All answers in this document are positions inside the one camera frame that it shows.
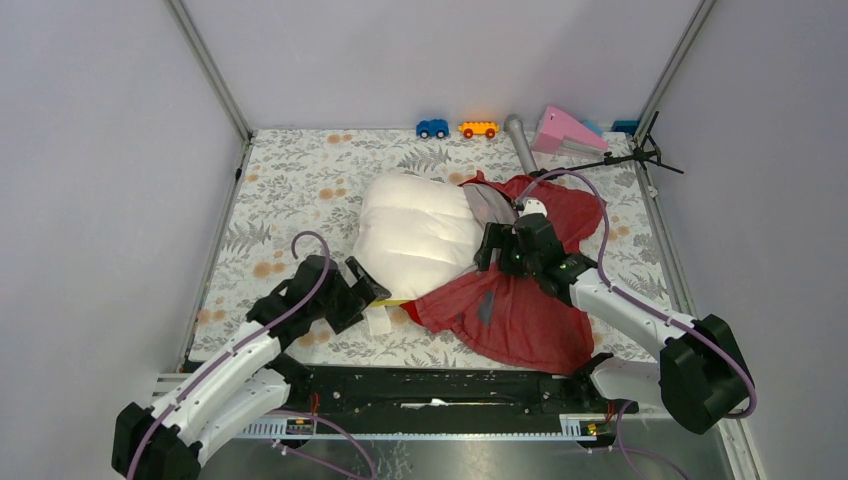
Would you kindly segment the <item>red printed pillowcase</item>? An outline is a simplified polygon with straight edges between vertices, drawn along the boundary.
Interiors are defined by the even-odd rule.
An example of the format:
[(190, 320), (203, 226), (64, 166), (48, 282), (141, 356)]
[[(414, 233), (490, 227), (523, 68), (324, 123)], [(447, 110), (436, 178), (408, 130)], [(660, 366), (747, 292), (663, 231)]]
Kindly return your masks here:
[[(461, 186), (497, 191), (508, 204), (532, 180), (517, 175), (494, 182), (478, 170)], [(598, 199), (585, 191), (542, 182), (530, 196), (545, 205), (566, 251), (579, 252), (580, 242), (602, 220)], [(510, 213), (507, 204), (495, 203)], [(571, 375), (592, 358), (595, 347), (586, 313), (546, 295), (532, 279), (506, 275), (495, 266), (464, 274), (401, 308), (431, 333), (452, 331), (475, 353), (511, 366)]]

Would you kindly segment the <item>white pillow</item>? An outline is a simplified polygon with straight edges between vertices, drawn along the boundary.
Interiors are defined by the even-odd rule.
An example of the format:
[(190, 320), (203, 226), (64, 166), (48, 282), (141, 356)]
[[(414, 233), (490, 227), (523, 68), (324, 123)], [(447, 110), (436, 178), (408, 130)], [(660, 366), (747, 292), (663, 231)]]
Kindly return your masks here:
[(517, 213), (497, 189), (386, 173), (363, 197), (352, 254), (391, 301), (416, 300), (474, 270), (486, 224)]

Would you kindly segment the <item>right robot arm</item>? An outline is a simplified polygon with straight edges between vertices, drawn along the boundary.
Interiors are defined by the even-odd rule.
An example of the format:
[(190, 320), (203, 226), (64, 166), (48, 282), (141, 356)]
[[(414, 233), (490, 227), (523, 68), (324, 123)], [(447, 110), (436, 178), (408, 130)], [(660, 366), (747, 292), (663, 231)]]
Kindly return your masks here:
[(696, 434), (755, 411), (756, 387), (725, 320), (663, 308), (613, 282), (601, 259), (566, 251), (545, 215), (488, 223), (474, 260), (479, 271), (496, 266), (532, 280), (547, 296), (605, 321), (650, 354), (649, 362), (597, 355), (580, 367), (573, 396), (583, 410), (628, 400), (660, 407)]

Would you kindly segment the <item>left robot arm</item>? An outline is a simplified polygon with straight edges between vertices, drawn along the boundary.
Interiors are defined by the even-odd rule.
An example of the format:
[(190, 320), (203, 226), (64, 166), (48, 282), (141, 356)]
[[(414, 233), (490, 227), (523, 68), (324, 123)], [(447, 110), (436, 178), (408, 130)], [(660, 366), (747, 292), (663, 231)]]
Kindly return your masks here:
[(353, 257), (339, 266), (308, 256), (180, 385), (148, 407), (131, 403), (119, 413), (113, 470), (126, 479), (195, 479), (218, 448), (265, 413), (279, 407), (315, 412), (321, 396), (314, 373), (286, 349), (314, 321), (341, 333), (390, 295)]

